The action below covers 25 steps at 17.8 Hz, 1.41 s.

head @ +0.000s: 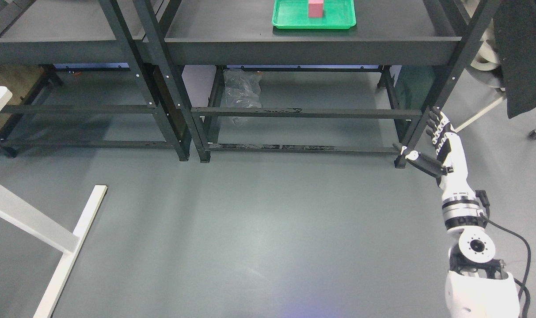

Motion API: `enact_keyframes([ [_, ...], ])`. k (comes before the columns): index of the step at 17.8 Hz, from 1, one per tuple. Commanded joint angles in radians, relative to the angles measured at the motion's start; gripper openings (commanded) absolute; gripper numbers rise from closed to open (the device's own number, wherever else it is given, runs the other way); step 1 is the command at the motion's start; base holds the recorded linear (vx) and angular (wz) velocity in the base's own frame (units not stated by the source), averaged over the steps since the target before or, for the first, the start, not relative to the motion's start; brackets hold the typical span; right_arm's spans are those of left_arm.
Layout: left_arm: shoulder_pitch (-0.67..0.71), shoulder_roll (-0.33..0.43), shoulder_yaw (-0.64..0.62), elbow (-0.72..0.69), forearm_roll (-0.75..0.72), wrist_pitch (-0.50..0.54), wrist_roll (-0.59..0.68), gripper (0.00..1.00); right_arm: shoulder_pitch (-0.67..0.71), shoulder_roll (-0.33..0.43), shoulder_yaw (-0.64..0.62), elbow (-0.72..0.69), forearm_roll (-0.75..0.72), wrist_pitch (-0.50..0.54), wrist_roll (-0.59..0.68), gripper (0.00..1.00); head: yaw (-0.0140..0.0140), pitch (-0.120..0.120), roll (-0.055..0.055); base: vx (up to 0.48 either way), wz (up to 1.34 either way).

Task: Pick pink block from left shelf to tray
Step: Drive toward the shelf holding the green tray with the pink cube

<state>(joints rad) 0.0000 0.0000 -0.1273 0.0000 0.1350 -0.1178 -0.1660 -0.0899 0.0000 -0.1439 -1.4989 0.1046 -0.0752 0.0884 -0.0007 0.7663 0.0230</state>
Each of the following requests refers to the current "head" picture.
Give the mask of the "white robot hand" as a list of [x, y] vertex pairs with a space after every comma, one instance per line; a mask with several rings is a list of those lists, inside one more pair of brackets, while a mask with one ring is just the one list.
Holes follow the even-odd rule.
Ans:
[[399, 142], [393, 143], [393, 147], [403, 159], [436, 180], [443, 191], [441, 198], [444, 201], [452, 197], [474, 198], [475, 192], [467, 181], [468, 165], [462, 141], [449, 118], [435, 106], [429, 112], [426, 124], [426, 133], [435, 149], [434, 158]]

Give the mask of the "white robot forearm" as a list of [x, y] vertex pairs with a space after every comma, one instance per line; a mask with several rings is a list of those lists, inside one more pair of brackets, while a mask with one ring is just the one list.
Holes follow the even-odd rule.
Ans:
[[443, 216], [449, 248], [445, 302], [452, 318], [519, 318], [520, 298], [514, 276], [495, 256], [496, 246], [486, 232], [489, 201], [484, 190], [475, 197], [445, 199]]

